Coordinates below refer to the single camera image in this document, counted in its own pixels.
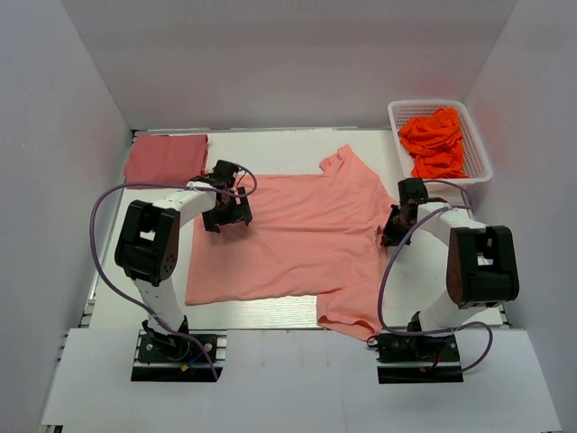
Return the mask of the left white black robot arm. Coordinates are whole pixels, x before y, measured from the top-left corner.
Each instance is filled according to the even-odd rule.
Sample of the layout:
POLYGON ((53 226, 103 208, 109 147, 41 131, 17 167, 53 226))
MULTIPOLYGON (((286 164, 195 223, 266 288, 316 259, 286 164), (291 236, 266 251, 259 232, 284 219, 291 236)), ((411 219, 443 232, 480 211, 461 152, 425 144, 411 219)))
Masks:
POLYGON ((127 208, 114 253, 116 265, 147 308, 145 332, 172 360, 182 359, 190 349, 188 320, 177 302, 172 273, 179 258, 180 229, 196 217, 212 233, 224 225, 250 224, 246 189, 212 188, 198 181, 153 202, 135 200, 127 208))

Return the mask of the salmon pink t shirt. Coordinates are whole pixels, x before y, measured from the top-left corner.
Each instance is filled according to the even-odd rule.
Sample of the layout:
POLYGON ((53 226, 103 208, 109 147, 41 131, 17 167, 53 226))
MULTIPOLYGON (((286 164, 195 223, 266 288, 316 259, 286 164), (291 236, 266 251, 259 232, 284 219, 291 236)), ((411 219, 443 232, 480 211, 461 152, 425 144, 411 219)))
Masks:
POLYGON ((361 340, 381 331, 380 238, 394 199, 348 145, 319 168, 258 176, 250 224, 210 233, 195 219, 186 304, 314 295, 319 326, 361 340))

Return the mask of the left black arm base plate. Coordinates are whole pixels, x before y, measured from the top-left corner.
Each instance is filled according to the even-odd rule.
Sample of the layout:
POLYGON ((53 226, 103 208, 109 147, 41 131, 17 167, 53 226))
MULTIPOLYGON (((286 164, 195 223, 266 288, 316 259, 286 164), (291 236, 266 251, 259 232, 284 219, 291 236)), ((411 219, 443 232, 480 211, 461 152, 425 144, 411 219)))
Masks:
POLYGON ((187 340, 182 348, 156 342, 144 331, 139 333, 131 372, 132 382, 213 383, 224 369, 226 334, 195 334, 209 355, 216 371, 202 350, 187 340))

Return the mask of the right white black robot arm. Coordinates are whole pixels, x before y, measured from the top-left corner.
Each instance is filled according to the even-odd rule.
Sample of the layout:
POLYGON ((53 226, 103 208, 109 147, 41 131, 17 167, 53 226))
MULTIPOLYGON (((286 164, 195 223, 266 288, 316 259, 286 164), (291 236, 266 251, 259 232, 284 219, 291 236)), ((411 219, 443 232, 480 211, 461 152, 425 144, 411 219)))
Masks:
POLYGON ((426 360, 438 351, 439 336, 467 327, 485 327, 471 318, 515 300, 519 278, 514 238, 508 227, 484 225, 471 219, 464 208, 442 201, 393 205, 381 234, 381 244, 394 251, 381 280, 379 305, 383 304, 394 262, 419 230, 448 248, 445 290, 429 307, 416 313, 416 330, 389 327, 382 309, 378 309, 378 318, 388 333, 407 338, 408 351, 415 358, 426 360))

